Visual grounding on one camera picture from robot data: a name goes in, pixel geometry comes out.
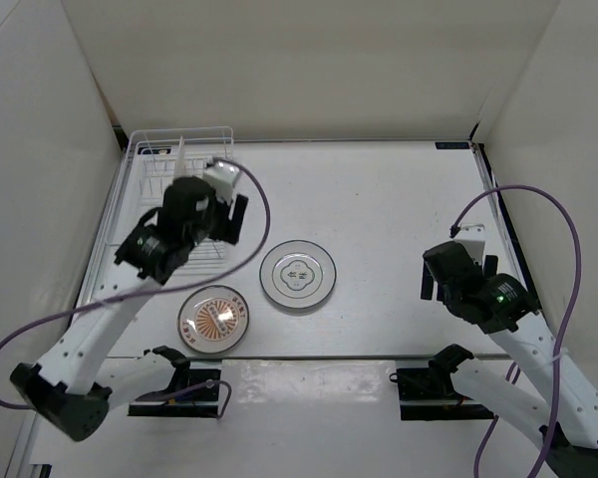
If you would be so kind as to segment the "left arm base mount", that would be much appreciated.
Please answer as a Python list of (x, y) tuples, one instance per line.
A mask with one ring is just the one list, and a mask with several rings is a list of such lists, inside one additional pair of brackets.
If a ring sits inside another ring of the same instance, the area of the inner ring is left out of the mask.
[(166, 389), (150, 392), (128, 405), (129, 417), (220, 419), (232, 397), (218, 361), (193, 361), (175, 349), (146, 350), (167, 359), (174, 373)]

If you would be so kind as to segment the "white plate orange pattern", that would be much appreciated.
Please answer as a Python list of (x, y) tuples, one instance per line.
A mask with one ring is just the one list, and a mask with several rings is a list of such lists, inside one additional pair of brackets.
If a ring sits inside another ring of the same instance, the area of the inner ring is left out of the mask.
[(216, 356), (236, 347), (249, 323), (249, 307), (244, 297), (235, 289), (213, 285), (196, 291), (182, 303), (176, 328), (189, 349)]

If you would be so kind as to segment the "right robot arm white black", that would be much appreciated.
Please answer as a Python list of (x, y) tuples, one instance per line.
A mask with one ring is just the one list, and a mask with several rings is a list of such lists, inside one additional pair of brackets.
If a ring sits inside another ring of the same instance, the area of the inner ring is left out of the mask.
[(559, 477), (598, 477), (598, 390), (556, 338), (522, 284), (507, 274), (486, 277), (463, 244), (448, 241), (423, 255), (448, 311), (478, 326), (507, 352), (536, 389), (529, 394), (490, 371), (459, 345), (429, 362), (433, 394), (472, 398), (522, 433)]

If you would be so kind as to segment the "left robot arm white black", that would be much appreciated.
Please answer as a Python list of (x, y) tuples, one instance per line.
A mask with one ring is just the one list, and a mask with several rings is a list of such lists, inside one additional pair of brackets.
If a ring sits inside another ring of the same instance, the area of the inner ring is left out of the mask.
[(133, 269), (132, 287), (80, 313), (33, 364), (18, 364), (10, 381), (25, 401), (71, 440), (90, 437), (108, 413), (144, 399), (169, 401), (189, 392), (188, 359), (167, 346), (105, 369), (110, 350), (137, 313), (203, 240), (237, 243), (248, 200), (234, 191), (234, 168), (181, 176), (162, 204), (146, 212), (115, 253)]

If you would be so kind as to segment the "white plate green rim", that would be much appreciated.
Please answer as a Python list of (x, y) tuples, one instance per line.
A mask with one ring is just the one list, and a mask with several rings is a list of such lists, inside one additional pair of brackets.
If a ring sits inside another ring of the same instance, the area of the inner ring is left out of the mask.
[(333, 293), (337, 268), (320, 245), (306, 240), (282, 242), (270, 249), (259, 268), (266, 298), (276, 307), (294, 312), (319, 308)]

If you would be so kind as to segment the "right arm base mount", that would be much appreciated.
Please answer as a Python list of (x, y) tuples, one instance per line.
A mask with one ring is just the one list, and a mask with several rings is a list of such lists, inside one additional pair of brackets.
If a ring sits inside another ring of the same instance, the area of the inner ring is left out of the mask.
[(398, 389), (401, 421), (489, 420), (493, 413), (470, 397), (458, 393), (450, 375), (472, 352), (450, 345), (428, 360), (426, 366), (398, 366), (389, 381)]

